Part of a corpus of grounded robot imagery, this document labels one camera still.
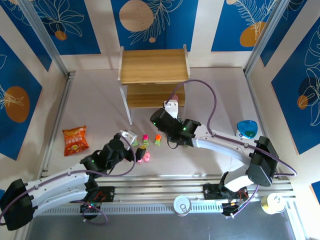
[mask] can lid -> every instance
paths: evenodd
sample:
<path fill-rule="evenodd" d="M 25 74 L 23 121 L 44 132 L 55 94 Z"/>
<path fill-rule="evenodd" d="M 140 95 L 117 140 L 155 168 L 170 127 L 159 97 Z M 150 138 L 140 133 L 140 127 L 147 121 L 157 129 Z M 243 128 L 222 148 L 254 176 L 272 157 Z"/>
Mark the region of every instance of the can lid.
<path fill-rule="evenodd" d="M 178 215 L 185 216 L 191 211 L 191 201 L 186 196 L 177 196 L 173 202 L 173 208 Z"/>
<path fill-rule="evenodd" d="M 286 201 L 282 196 L 277 195 L 276 193 L 271 193 L 266 201 L 268 206 L 276 213 L 283 212 L 286 208 Z"/>

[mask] white floor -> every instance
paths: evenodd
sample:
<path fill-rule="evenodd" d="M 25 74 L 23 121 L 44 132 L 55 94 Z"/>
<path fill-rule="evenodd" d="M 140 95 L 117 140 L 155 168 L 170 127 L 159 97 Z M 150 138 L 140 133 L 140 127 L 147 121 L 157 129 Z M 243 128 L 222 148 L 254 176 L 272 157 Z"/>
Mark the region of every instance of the white floor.
<path fill-rule="evenodd" d="M 211 128 L 234 136 L 238 122 L 258 122 L 241 68 L 192 68 L 191 76 L 208 82 L 217 94 L 217 109 Z M 134 109 L 133 125 L 130 126 L 117 77 L 118 70 L 76 71 L 50 156 L 50 175 L 71 167 L 95 150 L 102 149 L 120 130 L 136 132 L 140 142 L 143 134 L 149 135 L 150 146 L 147 150 L 151 155 L 150 161 L 138 163 L 130 173 L 133 176 L 222 174 L 242 165 L 237 159 L 207 149 L 180 146 L 172 150 L 167 146 L 163 134 L 161 146 L 152 144 L 156 134 L 160 133 L 149 121 L 156 109 Z M 186 117 L 206 124 L 214 103 L 210 90 L 201 83 L 192 82 L 188 97 Z M 64 157 L 62 130 L 83 125 L 87 126 L 86 139 L 90 148 Z M 123 160 L 116 166 L 113 174 L 124 173 L 131 165 L 132 163 Z"/>

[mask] snack bag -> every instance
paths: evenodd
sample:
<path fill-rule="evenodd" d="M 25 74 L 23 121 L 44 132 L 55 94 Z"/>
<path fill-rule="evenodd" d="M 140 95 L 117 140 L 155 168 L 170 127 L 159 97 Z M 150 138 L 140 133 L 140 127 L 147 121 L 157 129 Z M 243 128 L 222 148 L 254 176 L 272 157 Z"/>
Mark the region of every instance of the snack bag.
<path fill-rule="evenodd" d="M 89 145 L 86 140 L 87 126 L 80 126 L 73 129 L 62 130 L 64 136 L 64 156 L 80 153 Z"/>

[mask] wooden shelf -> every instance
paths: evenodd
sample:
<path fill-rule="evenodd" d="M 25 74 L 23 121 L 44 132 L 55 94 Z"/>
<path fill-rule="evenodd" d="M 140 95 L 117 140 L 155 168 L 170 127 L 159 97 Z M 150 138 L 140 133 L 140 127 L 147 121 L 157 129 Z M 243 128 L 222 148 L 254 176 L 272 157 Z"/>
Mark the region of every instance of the wooden shelf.
<path fill-rule="evenodd" d="M 185 49 L 123 51 L 119 75 L 123 85 L 186 81 Z"/>
<path fill-rule="evenodd" d="M 127 86 L 126 102 L 129 108 L 161 108 L 177 84 L 130 84 Z M 185 88 L 181 86 L 175 94 L 179 107 L 185 105 Z"/>

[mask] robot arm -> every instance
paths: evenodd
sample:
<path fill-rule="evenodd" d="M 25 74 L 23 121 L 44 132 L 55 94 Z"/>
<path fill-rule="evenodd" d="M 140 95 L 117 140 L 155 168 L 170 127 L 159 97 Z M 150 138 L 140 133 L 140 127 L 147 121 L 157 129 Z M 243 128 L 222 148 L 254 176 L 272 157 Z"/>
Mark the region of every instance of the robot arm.
<path fill-rule="evenodd" d="M 170 100 L 164 108 L 158 109 L 151 116 L 150 121 L 161 132 L 164 132 L 168 141 L 172 143 L 180 146 L 187 145 L 195 148 L 210 149 L 238 159 L 244 164 L 237 170 L 226 172 L 223 175 L 219 187 L 223 196 L 230 198 L 239 189 L 251 184 L 264 187 L 271 186 L 278 164 L 277 161 L 259 151 L 253 151 L 248 148 L 249 144 L 256 144 L 258 148 L 278 157 L 268 138 L 261 136 L 258 141 L 252 141 L 250 139 L 227 136 L 214 130 L 212 131 L 213 135 L 211 135 L 206 126 L 200 122 L 190 119 L 181 122 L 177 119 L 177 116 L 178 102 Z M 226 139 L 245 142 L 244 145 L 239 145 Z"/>
<path fill-rule="evenodd" d="M 120 135 L 129 144 L 132 144 L 137 138 L 132 131 L 121 131 Z M 0 200 L 1 211 L 4 211 L 20 194 L 33 188 L 34 190 L 17 200 L 4 213 L 7 229 L 12 231 L 21 228 L 42 212 L 59 205 L 78 200 L 84 202 L 93 200 L 99 192 L 95 179 L 100 175 L 88 171 L 106 174 L 123 159 L 128 161 L 134 159 L 130 146 L 120 135 L 116 134 L 102 150 L 86 156 L 80 163 L 67 170 L 28 183 L 24 183 L 21 179 L 12 182 Z M 135 153 L 136 160 L 141 159 L 145 151 L 145 149 L 138 148 Z"/>

